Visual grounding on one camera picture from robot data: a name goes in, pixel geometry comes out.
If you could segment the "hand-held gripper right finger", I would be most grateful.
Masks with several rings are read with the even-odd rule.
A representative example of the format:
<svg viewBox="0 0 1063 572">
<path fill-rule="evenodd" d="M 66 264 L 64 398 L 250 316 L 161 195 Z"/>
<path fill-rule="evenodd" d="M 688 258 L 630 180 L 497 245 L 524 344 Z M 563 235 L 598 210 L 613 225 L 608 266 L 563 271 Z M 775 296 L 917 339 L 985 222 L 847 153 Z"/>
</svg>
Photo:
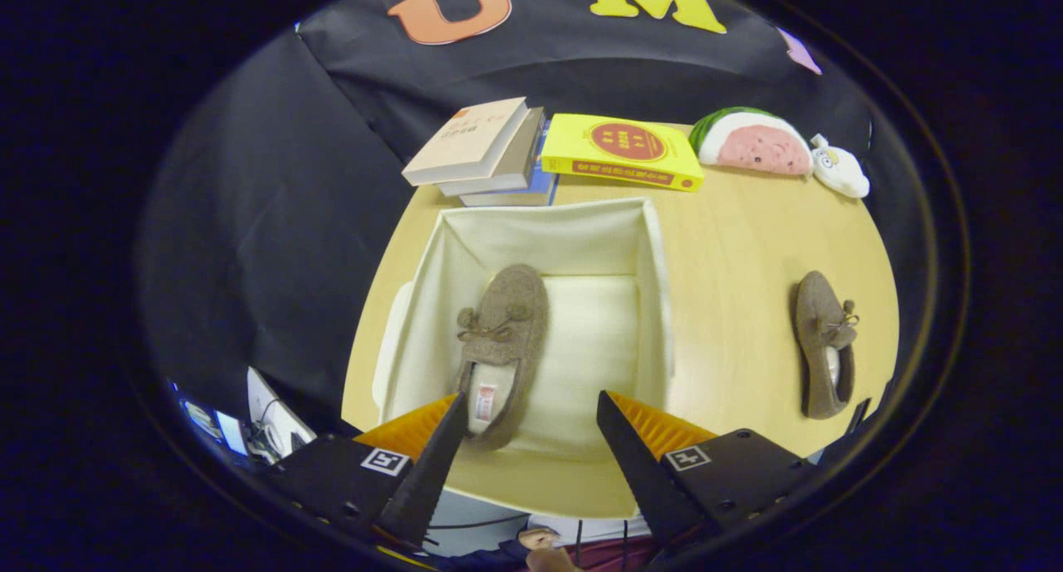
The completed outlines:
<svg viewBox="0 0 1063 572">
<path fill-rule="evenodd" d="M 748 526 L 817 471 L 760 433 L 718 435 L 615 391 L 600 391 L 596 423 L 661 545 Z"/>
</svg>

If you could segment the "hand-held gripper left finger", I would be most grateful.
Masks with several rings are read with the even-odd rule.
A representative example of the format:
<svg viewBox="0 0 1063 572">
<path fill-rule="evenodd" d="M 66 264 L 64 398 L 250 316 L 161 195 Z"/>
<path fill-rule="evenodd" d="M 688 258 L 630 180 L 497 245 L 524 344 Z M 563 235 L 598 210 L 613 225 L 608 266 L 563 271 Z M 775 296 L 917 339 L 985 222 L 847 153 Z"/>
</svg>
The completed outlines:
<svg viewBox="0 0 1063 572">
<path fill-rule="evenodd" d="M 321 436 L 272 465 L 270 484 L 342 534 L 418 550 L 467 425 L 457 392 L 353 438 Z"/>
</svg>

